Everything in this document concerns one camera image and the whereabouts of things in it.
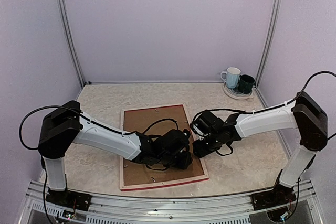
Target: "black mug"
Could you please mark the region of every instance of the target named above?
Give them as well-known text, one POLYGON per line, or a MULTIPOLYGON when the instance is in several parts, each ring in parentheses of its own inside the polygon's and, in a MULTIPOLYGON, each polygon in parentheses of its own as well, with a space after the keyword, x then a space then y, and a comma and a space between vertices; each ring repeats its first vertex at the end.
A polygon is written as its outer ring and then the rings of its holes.
POLYGON ((243 94, 250 94, 252 92, 252 87, 255 83, 255 80, 252 76, 244 74, 240 76, 238 83, 238 91, 243 94))

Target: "metal pole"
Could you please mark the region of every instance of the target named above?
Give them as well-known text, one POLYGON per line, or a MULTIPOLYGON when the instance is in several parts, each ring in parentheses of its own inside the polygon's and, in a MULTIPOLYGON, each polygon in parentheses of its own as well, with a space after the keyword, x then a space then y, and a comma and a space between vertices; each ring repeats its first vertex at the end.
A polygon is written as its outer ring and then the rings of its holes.
POLYGON ((266 36, 266 41, 265 41, 260 65, 259 65, 259 68, 258 68, 257 76, 256 76, 256 87, 259 87, 262 75, 264 74, 265 66, 266 66, 266 63, 267 63, 267 59, 268 59, 268 56, 269 56, 269 51, 270 51, 272 40, 273 40, 273 35, 274 35, 276 24, 277 24, 277 19, 278 19, 279 9, 280 9, 280 2, 281 2, 281 0, 274 0, 273 1, 271 20, 270 20, 270 23, 269 23, 267 36, 266 36))
POLYGON ((63 24, 65 36, 66 36, 66 39, 67 39, 72 63, 73 63, 73 66, 75 68, 79 84, 83 88, 84 85, 86 84, 86 82, 85 82, 85 79, 84 79, 84 76, 83 76, 82 69, 81 69, 80 64, 79 64, 79 60, 78 60, 78 57, 77 57, 75 46, 73 44, 74 41, 72 39, 72 34, 71 34, 71 30, 70 30, 69 20, 68 20, 68 16, 67 16, 67 10, 66 10, 66 6, 65 6, 65 0, 57 0, 57 2, 58 2, 59 11, 60 11, 60 14, 61 14, 61 21, 62 21, 62 24, 63 24))

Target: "cup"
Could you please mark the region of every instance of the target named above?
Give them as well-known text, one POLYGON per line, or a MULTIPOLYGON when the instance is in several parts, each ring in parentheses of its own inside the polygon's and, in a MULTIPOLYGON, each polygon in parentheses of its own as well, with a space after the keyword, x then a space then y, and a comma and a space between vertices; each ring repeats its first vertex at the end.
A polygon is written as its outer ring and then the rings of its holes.
POLYGON ((228 68, 226 71, 223 71, 220 73, 221 79, 226 83, 226 86, 229 89, 234 89, 237 87, 239 76, 241 71, 238 68, 228 68))
POLYGON ((252 92, 252 87, 255 83, 255 80, 252 76, 248 76, 247 74, 243 74, 240 76, 238 91, 243 94, 250 94, 252 92))

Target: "enclosure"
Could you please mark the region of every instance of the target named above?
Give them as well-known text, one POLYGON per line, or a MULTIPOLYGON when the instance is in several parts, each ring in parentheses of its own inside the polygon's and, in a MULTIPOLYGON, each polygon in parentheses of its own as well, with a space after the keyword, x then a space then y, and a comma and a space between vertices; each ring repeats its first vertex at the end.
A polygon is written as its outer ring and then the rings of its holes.
MULTIPOLYGON (((40 155, 18 139, 28 112, 77 100, 120 128, 125 110, 182 104, 189 127, 189 117, 205 109, 283 103, 313 73, 336 71, 335 1, 1 0, 0 222, 47 223, 40 155), (253 98, 223 92, 221 72, 229 67, 254 77, 253 98)), ((328 115, 329 136, 336 131, 335 83, 320 75, 306 88, 328 115)), ((45 114, 27 120, 28 146, 37 146, 45 114)), ((248 196, 273 186, 299 142, 293 129, 257 134, 234 143, 229 157, 205 157, 204 181, 137 191, 120 190, 116 154, 72 144, 68 187, 93 195, 87 214, 78 212, 73 222, 270 223, 248 196)), ((334 223, 335 152, 330 140, 301 176, 298 210, 288 223, 334 223)), ((50 216, 63 211, 48 209, 50 216)))

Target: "white mug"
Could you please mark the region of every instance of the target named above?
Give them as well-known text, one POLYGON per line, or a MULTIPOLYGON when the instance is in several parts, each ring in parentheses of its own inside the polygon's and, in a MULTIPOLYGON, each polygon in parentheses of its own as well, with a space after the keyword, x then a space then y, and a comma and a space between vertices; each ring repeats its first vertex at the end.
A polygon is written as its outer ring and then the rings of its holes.
POLYGON ((226 71, 220 73, 221 79, 226 83, 226 86, 229 89, 234 89, 238 85, 239 76, 241 71, 238 68, 228 68, 226 71))

